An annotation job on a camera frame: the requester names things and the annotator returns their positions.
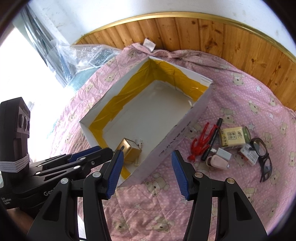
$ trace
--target pink blanket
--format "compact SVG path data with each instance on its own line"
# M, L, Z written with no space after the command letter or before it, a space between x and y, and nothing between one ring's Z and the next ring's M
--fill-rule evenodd
M193 138L207 122L212 126L219 117L223 118L223 128L245 125L252 137L265 141L273 172L264 183L259 183L259 164L250 166L235 151L227 171L212 170L198 158L194 167L212 179L234 178L270 232L289 207L296 191L296 114L284 107L260 81L213 55L192 50L172 53L155 50L150 53L140 44L126 47L100 68L65 108L54 130L52 156L89 148L79 120L116 81L147 55L188 68L214 81L215 93L206 112L195 120L196 125L178 146L184 159L189 155ZM165 182L165 188L150 192L147 185L152 181L162 182L161 186ZM118 188L111 200L104 202L112 240L120 241L182 240L191 206L192 202L181 196L170 157L155 167L155 172L143 184ZM81 200L79 215L83 218ZM214 199L209 240L215 239L216 219L217 200Z

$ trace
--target gold trim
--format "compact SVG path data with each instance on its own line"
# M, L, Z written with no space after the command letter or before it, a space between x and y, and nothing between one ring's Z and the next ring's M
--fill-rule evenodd
M143 14L143 15L139 15L139 16L135 16L135 17L130 17L130 18L122 19L122 20L107 24L105 26L102 26L100 28L97 28L97 29L85 34L84 36L82 36L76 43L78 43L83 38L85 38L93 33L96 33L96 32L99 32L103 29L114 27L114 26L117 26L117 25L120 25L123 23L129 23L129 22L133 22L133 21L139 21L139 20L150 19L150 18L173 18L173 17L175 17L175 18L199 18L199 19L211 20L211 21L216 21L216 22L228 24L228 25L235 26L237 28L246 30L246 31L264 39L268 43L272 44L274 47L276 47L277 49L282 51L285 55L287 55L294 63L296 63L296 57L289 50L287 50L282 44L280 44L279 42L277 42L276 40L274 40L273 38L271 38L267 34L259 31L258 29L255 29L247 24L244 24L242 22L239 22L239 21L236 21L236 20L233 20L230 18L225 18L222 16L217 16L217 15L212 15L212 14L207 14L207 13L200 13L200 12L158 12L158 13L149 13L149 14Z

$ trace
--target yellow tape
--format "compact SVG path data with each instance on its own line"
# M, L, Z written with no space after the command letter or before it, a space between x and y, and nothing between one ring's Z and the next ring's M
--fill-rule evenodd
M207 89L201 83L188 78L175 66L164 61L148 59L138 72L130 78L118 95L114 96L104 106L96 119L91 123L89 130L102 148L108 147L103 138L104 127L116 117L128 102L141 93L154 80L169 83L189 96L193 101L197 101ZM121 176L126 179L129 175L130 172L123 167Z

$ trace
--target bolt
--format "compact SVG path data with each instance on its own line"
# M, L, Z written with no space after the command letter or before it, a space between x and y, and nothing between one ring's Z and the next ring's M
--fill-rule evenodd
M101 176L101 173L100 172L94 172L93 173L93 177L100 177Z
M201 172L196 172L194 175L195 175L197 178L201 178L201 177L203 177L203 174L202 174Z
M233 178L227 178L227 182L229 184L234 184L235 183L235 180Z
M63 178L62 180L61 180L61 184L66 184L68 182L68 179L67 178Z

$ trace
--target gold box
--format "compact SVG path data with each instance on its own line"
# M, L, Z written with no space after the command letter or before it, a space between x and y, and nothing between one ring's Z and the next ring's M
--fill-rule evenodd
M219 143L222 149L235 149L241 148L246 141L242 127L233 127L219 130L220 138Z
M126 138L123 138L123 140L118 145L117 150L120 150L122 146L124 146L124 149L122 150L124 162L127 164L134 162L142 151L135 142Z

